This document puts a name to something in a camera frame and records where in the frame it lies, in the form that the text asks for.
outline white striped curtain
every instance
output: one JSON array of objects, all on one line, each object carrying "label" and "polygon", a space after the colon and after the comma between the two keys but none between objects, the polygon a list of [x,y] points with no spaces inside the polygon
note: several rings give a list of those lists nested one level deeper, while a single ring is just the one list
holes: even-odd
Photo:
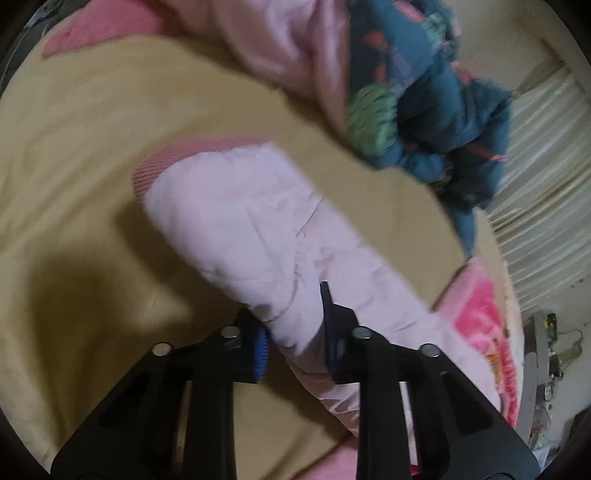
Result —
[{"label": "white striped curtain", "polygon": [[489,218],[522,310],[591,274],[591,102],[566,68],[513,104]]}]

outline bedding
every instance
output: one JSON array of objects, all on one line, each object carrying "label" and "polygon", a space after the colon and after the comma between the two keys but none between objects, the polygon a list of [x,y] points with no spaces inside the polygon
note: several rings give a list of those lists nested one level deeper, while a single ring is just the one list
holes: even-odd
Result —
[{"label": "bedding", "polygon": [[[365,169],[315,108],[242,74],[223,46],[129,37],[42,60],[44,44],[0,100],[0,406],[46,468],[153,343],[198,341],[236,311],[134,199],[133,170],[175,140],[272,138],[426,304],[463,264],[429,189]],[[502,299],[481,213],[478,233]],[[235,400],[241,478],[291,478],[345,435],[275,352],[265,384]]]},{"label": "bedding", "polygon": [[[419,181],[437,183],[472,255],[472,209],[490,204],[502,176],[510,95],[454,68],[457,29],[439,0],[166,2],[193,34],[214,32],[228,43],[255,76],[316,99],[370,165],[400,166]],[[137,33],[136,12],[143,9],[146,22],[152,20],[158,15],[153,3],[93,0],[44,53],[100,41],[89,32],[121,36],[128,22]],[[154,30],[147,25],[147,33]]]}]

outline wall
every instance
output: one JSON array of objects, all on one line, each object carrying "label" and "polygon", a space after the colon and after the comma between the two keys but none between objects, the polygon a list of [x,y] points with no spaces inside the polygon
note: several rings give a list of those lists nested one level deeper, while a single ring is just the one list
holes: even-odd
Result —
[{"label": "wall", "polygon": [[540,0],[522,0],[519,3],[519,15],[529,31],[543,38],[558,53],[574,72],[587,95],[591,96],[589,61],[552,7]]},{"label": "wall", "polygon": [[463,59],[480,53],[517,16],[514,0],[444,0],[456,14],[463,30]]},{"label": "wall", "polygon": [[[585,334],[583,354],[567,369],[552,401],[552,422],[545,438],[551,443],[558,443],[565,426],[570,428],[570,420],[591,404],[591,277],[530,309],[524,317],[536,310],[554,312],[558,317],[559,331],[579,328]],[[557,351],[568,348],[577,338],[578,333],[562,336],[556,346]]]}]

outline bed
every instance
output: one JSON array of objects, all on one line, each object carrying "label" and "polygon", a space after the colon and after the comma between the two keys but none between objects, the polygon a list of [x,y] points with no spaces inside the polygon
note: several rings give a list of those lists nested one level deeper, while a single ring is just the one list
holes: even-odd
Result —
[{"label": "bed", "polygon": [[[313,105],[252,79],[224,46],[131,37],[42,60],[43,44],[0,102],[0,407],[45,468],[153,344],[196,342],[238,308],[176,256],[134,199],[134,168],[171,141],[272,138],[428,304],[464,263],[428,188],[397,169],[368,170]],[[477,254],[518,335],[482,212]],[[522,355],[517,342],[518,369]],[[247,480],[290,479],[346,434],[276,352],[263,386],[237,388],[235,421]]]}]

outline green knit fabric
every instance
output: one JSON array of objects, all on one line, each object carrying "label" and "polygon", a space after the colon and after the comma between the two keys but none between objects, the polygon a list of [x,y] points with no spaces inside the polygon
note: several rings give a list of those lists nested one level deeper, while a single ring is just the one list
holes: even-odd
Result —
[{"label": "green knit fabric", "polygon": [[388,85],[372,83],[349,102],[348,128],[353,148],[380,157],[396,139],[397,97]]}]

